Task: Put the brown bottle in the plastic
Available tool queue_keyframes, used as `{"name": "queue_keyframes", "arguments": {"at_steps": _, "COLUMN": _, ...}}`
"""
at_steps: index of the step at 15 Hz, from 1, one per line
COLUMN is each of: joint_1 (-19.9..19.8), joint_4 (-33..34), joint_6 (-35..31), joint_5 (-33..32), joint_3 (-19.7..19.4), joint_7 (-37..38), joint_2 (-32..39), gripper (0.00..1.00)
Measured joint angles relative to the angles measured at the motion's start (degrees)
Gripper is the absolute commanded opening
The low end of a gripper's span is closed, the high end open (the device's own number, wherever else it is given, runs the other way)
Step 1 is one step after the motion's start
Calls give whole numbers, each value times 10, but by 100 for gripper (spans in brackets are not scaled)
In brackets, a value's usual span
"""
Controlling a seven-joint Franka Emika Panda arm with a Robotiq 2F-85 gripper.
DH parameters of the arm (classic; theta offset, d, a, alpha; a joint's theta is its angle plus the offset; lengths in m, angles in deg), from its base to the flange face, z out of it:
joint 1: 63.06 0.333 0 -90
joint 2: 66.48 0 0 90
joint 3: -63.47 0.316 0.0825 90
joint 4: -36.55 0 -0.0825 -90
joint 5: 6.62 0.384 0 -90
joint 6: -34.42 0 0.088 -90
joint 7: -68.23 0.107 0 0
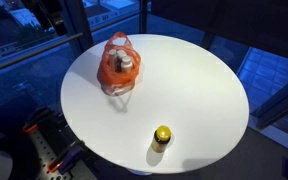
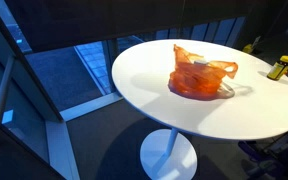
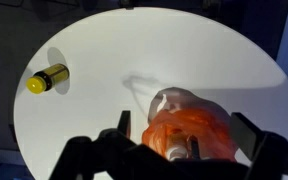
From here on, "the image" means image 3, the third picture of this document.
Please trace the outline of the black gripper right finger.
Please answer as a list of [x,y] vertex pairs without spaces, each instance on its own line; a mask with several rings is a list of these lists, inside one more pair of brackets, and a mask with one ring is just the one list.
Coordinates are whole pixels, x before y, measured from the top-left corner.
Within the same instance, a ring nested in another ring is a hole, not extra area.
[[258,161],[264,132],[239,112],[231,114],[230,135],[238,148],[252,162]]

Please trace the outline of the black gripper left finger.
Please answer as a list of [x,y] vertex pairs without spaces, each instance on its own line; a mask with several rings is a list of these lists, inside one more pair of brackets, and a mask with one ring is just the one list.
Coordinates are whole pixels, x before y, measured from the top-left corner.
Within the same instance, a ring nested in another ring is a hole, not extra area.
[[131,135],[131,112],[124,110],[121,113],[117,129],[127,138]]

